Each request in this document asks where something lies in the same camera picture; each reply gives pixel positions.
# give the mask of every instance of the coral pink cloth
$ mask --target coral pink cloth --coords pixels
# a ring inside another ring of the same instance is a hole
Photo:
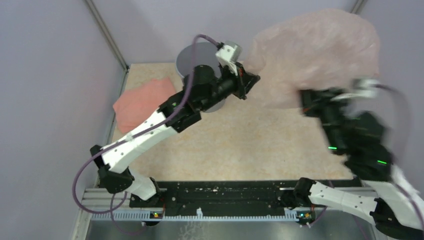
[[[139,87],[124,91],[113,104],[117,128],[123,134],[135,129],[175,93],[169,77],[152,79]]]

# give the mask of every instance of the gray floor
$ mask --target gray floor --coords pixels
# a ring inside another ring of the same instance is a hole
[[[371,225],[359,219],[369,240],[386,239],[372,232]],[[137,231],[141,223],[119,221],[125,231]],[[312,227],[295,222],[161,222],[137,236],[119,232],[111,221],[92,221],[86,240],[364,240],[353,217],[340,211],[327,211]]]

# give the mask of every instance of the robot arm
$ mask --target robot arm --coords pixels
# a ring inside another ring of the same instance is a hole
[[[174,109],[182,102],[188,76],[183,80],[182,91],[169,97],[146,121],[118,140],[125,143],[97,157],[94,162],[98,167],[100,184],[111,194],[126,191],[144,201],[150,201],[152,197],[158,196],[159,188],[155,180],[130,171],[130,163],[157,143],[181,133],[200,121],[201,112],[228,96],[234,95],[239,99],[246,99],[246,94],[260,80],[260,77],[246,72],[243,65],[237,62],[240,53],[241,47],[237,44],[230,41],[221,43],[216,52],[221,71],[220,78],[215,77],[215,72],[210,66],[196,66],[193,70],[193,85],[188,101],[175,117],[166,124],[133,138],[141,131],[163,122],[174,112]],[[111,145],[113,143],[104,147],[95,145],[90,150],[91,155],[94,156]]]
[[[366,220],[389,237],[421,239],[423,230],[417,209],[402,190],[412,197],[418,211],[424,210],[424,201],[382,145],[384,127],[370,112],[345,115],[350,98],[375,97],[372,88],[376,84],[374,79],[359,79],[354,93],[338,88],[309,89],[300,91],[300,98],[303,114],[320,119],[331,152],[346,155],[344,165],[373,188],[378,198],[343,192],[308,178],[301,178],[293,193],[300,206],[329,206]]]

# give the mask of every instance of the round gray container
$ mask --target round gray container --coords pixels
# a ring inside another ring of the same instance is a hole
[[[219,68],[219,62],[215,53],[217,47],[210,42],[198,42],[196,43],[196,62],[195,65],[208,65],[215,71],[217,78],[221,77],[221,71]],[[192,45],[184,48],[177,56],[175,62],[176,72],[184,79],[191,71],[190,62],[192,58]],[[215,104],[213,107],[205,111],[205,113],[212,113],[222,108],[225,103],[225,99]]]

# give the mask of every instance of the gray wall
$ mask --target gray wall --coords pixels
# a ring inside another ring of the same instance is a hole
[[[261,30],[325,8],[350,11],[356,0],[94,0],[125,60],[173,62],[196,34],[246,50]]]
[[[387,85],[403,91],[413,111],[413,126],[405,158],[399,163],[408,180],[424,193],[424,1],[369,0],[363,18],[374,24],[381,40],[380,77]],[[384,94],[363,103],[378,113],[390,126],[396,116],[393,104]],[[408,126],[404,124],[400,131]]]
[[[0,1],[0,239],[70,238],[122,77],[82,0]]]

